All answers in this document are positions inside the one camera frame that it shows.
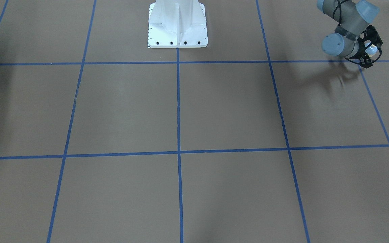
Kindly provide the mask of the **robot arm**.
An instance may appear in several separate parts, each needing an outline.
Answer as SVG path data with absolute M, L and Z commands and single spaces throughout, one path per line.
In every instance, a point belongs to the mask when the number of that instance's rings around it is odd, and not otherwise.
M 324 37 L 321 49 L 362 68 L 370 68 L 382 55 L 383 41 L 372 22 L 378 6 L 360 0 L 318 0 L 316 7 L 337 22 L 333 33 Z

